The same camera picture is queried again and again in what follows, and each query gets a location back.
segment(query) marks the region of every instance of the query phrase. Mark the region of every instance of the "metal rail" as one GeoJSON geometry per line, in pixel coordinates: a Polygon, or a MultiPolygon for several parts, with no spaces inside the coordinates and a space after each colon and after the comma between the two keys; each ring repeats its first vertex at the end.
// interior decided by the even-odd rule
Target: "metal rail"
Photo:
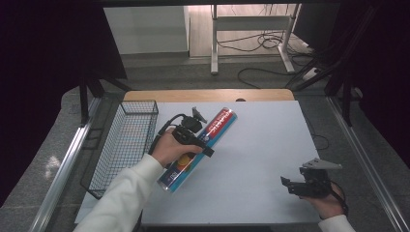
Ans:
{"type": "Polygon", "coordinates": [[[93,99],[91,101],[89,107],[90,118],[87,124],[82,128],[78,128],[77,132],[75,133],[72,144],[70,145],[70,148],[67,151],[63,162],[61,163],[61,166],[58,169],[53,182],[51,183],[50,188],[48,189],[42,206],[38,210],[29,231],[45,231],[48,222],[51,219],[52,213],[54,212],[54,209],[58,203],[58,200],[60,199],[61,193],[63,192],[63,189],[67,183],[67,180],[70,177],[70,173],[75,164],[75,160],[80,152],[81,145],[84,142],[85,137],[87,136],[88,130],[93,123],[94,116],[100,102],[100,99],[93,99]]]}
{"type": "Polygon", "coordinates": [[[359,164],[364,170],[368,181],[373,187],[374,192],[376,193],[383,208],[386,211],[387,216],[389,217],[389,220],[395,228],[395,231],[409,232],[409,226],[404,220],[401,210],[398,208],[392,194],[389,192],[387,187],[384,185],[382,179],[380,178],[379,174],[377,173],[376,168],[371,162],[366,149],[362,145],[354,129],[347,125],[342,115],[340,114],[341,109],[339,104],[337,103],[336,97],[328,97],[327,100],[331,106],[331,109],[335,113],[335,116],[337,117],[340,127],[346,135],[347,140],[353,148],[356,158],[358,159],[359,164]]]}

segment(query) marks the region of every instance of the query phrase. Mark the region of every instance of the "cable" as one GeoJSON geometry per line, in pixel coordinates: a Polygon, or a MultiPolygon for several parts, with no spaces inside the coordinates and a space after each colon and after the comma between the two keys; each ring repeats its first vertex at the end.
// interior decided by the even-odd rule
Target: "cable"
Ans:
{"type": "Polygon", "coordinates": [[[290,60],[292,60],[292,62],[297,65],[297,66],[306,66],[307,64],[301,64],[298,63],[297,61],[295,61],[295,57],[310,57],[310,58],[315,58],[313,55],[306,53],[306,54],[299,54],[299,55],[292,55],[290,56],[290,60]]]}
{"type": "Polygon", "coordinates": [[[262,8],[262,10],[259,12],[259,14],[258,14],[258,15],[261,15],[261,14],[262,14],[262,12],[263,12],[263,10],[266,10],[266,5],[267,5],[267,4],[264,4],[264,5],[263,5],[263,8],[262,8]]]}
{"type": "Polygon", "coordinates": [[[179,118],[179,117],[183,117],[186,118],[187,115],[185,114],[177,114],[175,115],[173,118],[171,118],[170,120],[168,120],[165,125],[163,125],[163,127],[158,131],[157,136],[155,137],[153,143],[151,144],[150,150],[148,152],[149,155],[152,155],[154,152],[155,147],[157,146],[158,141],[160,140],[160,138],[162,137],[162,135],[165,133],[165,130],[172,124],[172,122],[179,118]]]}
{"type": "Polygon", "coordinates": [[[287,84],[284,86],[285,89],[291,90],[293,85],[295,84],[296,81],[300,80],[303,78],[304,73],[307,73],[309,70],[314,68],[314,66],[317,64],[317,59],[312,59],[310,60],[305,66],[303,66],[290,80],[287,82],[287,84]]]}
{"type": "Polygon", "coordinates": [[[310,136],[312,139],[316,138],[316,137],[321,137],[324,138],[326,140],[326,146],[322,147],[322,148],[316,148],[316,151],[321,151],[321,150],[326,150],[329,148],[330,143],[329,143],[329,139],[323,135],[320,134],[316,134],[316,130],[313,127],[313,124],[311,123],[310,119],[308,118],[308,116],[306,115],[306,113],[304,112],[304,110],[301,108],[302,110],[302,114],[304,115],[305,119],[307,120],[307,128],[309,129],[309,131],[311,131],[310,136]]]}
{"type": "Polygon", "coordinates": [[[235,10],[233,10],[233,5],[231,5],[231,11],[233,12],[234,15],[236,15],[235,10]]]}
{"type": "Polygon", "coordinates": [[[343,188],[341,188],[341,186],[338,183],[336,183],[332,180],[329,180],[331,182],[331,184],[334,184],[340,190],[340,193],[342,194],[342,197],[340,197],[340,195],[337,194],[333,190],[332,185],[330,187],[328,187],[327,185],[325,185],[321,181],[317,180],[316,178],[313,178],[313,180],[315,181],[315,183],[319,184],[323,188],[326,188],[330,192],[330,195],[332,195],[338,201],[338,203],[340,204],[341,209],[343,210],[343,213],[348,217],[349,207],[346,204],[346,195],[344,194],[343,188]]]}
{"type": "Polygon", "coordinates": [[[271,4],[271,10],[269,10],[269,15],[272,15],[272,8],[274,7],[274,4],[271,4]]]}
{"type": "Polygon", "coordinates": [[[261,33],[261,34],[248,36],[248,37],[243,37],[243,38],[234,39],[234,40],[229,40],[229,41],[217,41],[217,44],[221,47],[230,48],[230,49],[239,50],[239,51],[245,51],[245,52],[251,52],[251,51],[257,50],[260,47],[264,47],[266,49],[272,49],[272,48],[277,47],[282,41],[282,37],[275,36],[275,33],[280,33],[280,32],[261,33]],[[253,49],[241,49],[241,48],[234,47],[234,46],[223,45],[225,43],[243,41],[243,40],[248,40],[248,39],[252,39],[252,38],[255,38],[255,37],[257,37],[257,41],[259,43],[259,46],[256,47],[256,48],[253,48],[253,49]],[[277,41],[277,43],[275,43],[272,46],[265,45],[266,42],[272,42],[272,41],[277,41]]]}
{"type": "Polygon", "coordinates": [[[288,46],[287,47],[287,52],[292,55],[292,58],[293,57],[302,57],[302,56],[318,58],[318,59],[321,58],[320,54],[316,54],[316,53],[312,53],[312,52],[300,52],[300,51],[297,51],[295,48],[293,48],[292,45],[290,45],[290,44],[288,44],[287,46],[288,46]]]}
{"type": "Polygon", "coordinates": [[[245,69],[240,70],[240,71],[238,72],[238,74],[237,74],[238,80],[239,80],[240,82],[242,82],[242,83],[244,83],[244,84],[247,84],[247,85],[249,85],[249,86],[251,86],[251,87],[253,87],[253,88],[256,88],[256,89],[261,89],[261,88],[258,87],[258,86],[256,86],[256,85],[254,85],[254,84],[251,84],[251,83],[249,83],[249,82],[246,82],[245,80],[243,80],[243,79],[241,78],[241,73],[243,73],[243,72],[245,72],[245,71],[262,71],[262,72],[265,72],[265,73],[273,73],[273,74],[278,74],[278,75],[294,75],[294,73],[281,73],[281,72],[268,71],[268,70],[258,69],[258,68],[245,68],[245,69]]]}
{"type": "Polygon", "coordinates": [[[278,4],[277,4],[277,7],[275,8],[275,15],[278,15],[278,4]]]}

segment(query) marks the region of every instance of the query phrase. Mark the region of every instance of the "cylindrical can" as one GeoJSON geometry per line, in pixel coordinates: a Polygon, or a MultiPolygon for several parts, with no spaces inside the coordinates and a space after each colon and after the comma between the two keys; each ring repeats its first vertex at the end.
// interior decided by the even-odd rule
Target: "cylindrical can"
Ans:
{"type": "MultiPolygon", "coordinates": [[[[238,116],[232,109],[224,107],[198,135],[198,139],[209,147],[214,146],[237,118],[238,116]]],[[[163,189],[174,192],[188,178],[204,156],[202,153],[182,155],[160,176],[158,183],[163,189]]]]}

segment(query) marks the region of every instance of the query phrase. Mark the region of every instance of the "wire basket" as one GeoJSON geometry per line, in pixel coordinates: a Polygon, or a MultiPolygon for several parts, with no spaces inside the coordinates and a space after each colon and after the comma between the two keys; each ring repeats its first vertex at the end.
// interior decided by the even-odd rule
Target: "wire basket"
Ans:
{"type": "Polygon", "coordinates": [[[90,173],[90,166],[95,166],[91,180],[84,181],[86,173],[81,180],[81,185],[90,194],[102,198],[112,179],[124,168],[136,165],[149,151],[158,114],[155,101],[120,103],[97,165],[89,163],[87,167],[86,172],[90,173]]]}

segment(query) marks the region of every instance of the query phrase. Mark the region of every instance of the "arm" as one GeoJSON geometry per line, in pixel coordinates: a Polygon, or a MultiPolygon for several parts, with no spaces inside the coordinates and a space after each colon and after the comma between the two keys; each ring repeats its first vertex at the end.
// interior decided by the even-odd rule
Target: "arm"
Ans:
{"type": "Polygon", "coordinates": [[[323,232],[355,232],[345,215],[339,215],[324,219],[319,222],[323,232]]]}
{"type": "Polygon", "coordinates": [[[144,155],[134,167],[121,171],[102,199],[74,231],[132,231],[163,168],[188,152],[200,153],[193,145],[181,145],[168,130],[152,156],[144,155]]]}
{"type": "Polygon", "coordinates": [[[117,175],[103,198],[74,231],[132,231],[161,174],[160,163],[144,155],[135,167],[117,175]]]}
{"type": "MultiPolygon", "coordinates": [[[[332,189],[338,195],[341,195],[341,190],[336,185],[332,184],[332,189]]],[[[303,196],[300,198],[308,201],[318,211],[320,217],[323,218],[319,222],[319,227],[323,232],[355,232],[347,217],[343,214],[340,203],[332,195],[328,195],[325,198],[303,196]]]]}

